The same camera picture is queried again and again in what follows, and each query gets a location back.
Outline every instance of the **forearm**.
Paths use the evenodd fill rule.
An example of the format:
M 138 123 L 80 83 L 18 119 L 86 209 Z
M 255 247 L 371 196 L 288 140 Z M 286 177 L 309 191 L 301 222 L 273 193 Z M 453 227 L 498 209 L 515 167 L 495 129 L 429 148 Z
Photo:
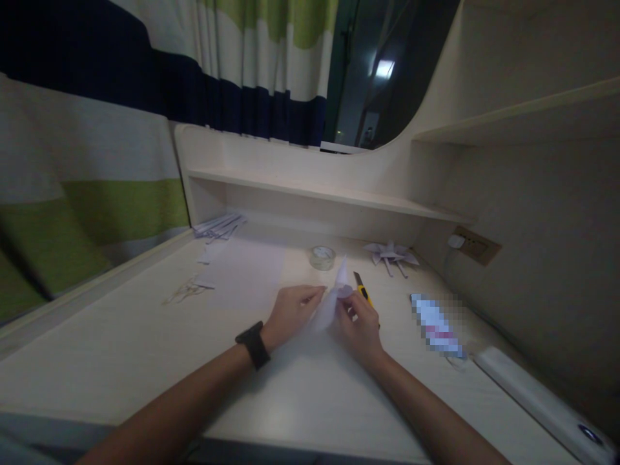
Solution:
M 367 367 L 439 464 L 509 464 L 465 420 L 388 354 Z
M 139 410 L 78 464 L 171 463 L 228 392 L 253 370 L 243 345 L 228 349 Z

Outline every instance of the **window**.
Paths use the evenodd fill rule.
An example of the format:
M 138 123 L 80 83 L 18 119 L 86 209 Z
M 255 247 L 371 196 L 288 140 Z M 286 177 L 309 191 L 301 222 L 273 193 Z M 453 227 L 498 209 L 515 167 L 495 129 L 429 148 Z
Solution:
M 390 142 L 422 103 L 459 0 L 340 0 L 322 150 Z

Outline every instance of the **navy blue stripe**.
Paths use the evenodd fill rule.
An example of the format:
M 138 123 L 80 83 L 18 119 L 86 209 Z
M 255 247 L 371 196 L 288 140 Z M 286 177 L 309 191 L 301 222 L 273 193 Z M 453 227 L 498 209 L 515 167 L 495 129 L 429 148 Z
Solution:
M 154 50 L 140 20 L 109 0 L 2 1 L 0 71 L 70 94 L 214 129 L 320 145 L 327 102 L 240 89 L 192 58 Z
M 107 0 L 29 0 L 5 1 L 2 10 L 0 70 L 8 77 L 165 114 L 147 30 L 122 8 Z

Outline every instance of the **green stripe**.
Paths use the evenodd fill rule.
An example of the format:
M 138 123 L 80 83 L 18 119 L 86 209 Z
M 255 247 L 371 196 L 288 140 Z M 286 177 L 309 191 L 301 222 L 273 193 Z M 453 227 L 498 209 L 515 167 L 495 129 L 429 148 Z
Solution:
M 45 303 L 0 251 L 0 322 Z
M 109 267 L 66 199 L 0 205 L 5 233 L 41 283 L 59 293 Z
M 267 23 L 269 38 L 286 37 L 286 25 L 293 25 L 293 44 L 312 48 L 325 32 L 334 32 L 338 0 L 203 0 L 207 8 L 226 14 L 239 28 L 256 29 L 256 21 Z
M 72 181 L 63 188 L 77 220 L 97 245 L 156 236 L 189 226 L 180 179 Z

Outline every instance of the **hand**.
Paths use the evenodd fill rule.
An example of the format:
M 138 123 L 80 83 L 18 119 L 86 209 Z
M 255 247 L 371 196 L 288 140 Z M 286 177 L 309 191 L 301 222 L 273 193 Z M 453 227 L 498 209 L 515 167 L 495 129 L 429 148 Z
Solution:
M 337 337 L 366 369 L 382 362 L 386 353 L 379 339 L 379 315 L 359 292 L 338 300 L 335 327 Z
M 300 285 L 284 287 L 278 292 L 271 316 L 260 332 L 267 352 L 280 347 L 308 323 L 325 289 L 325 286 Z

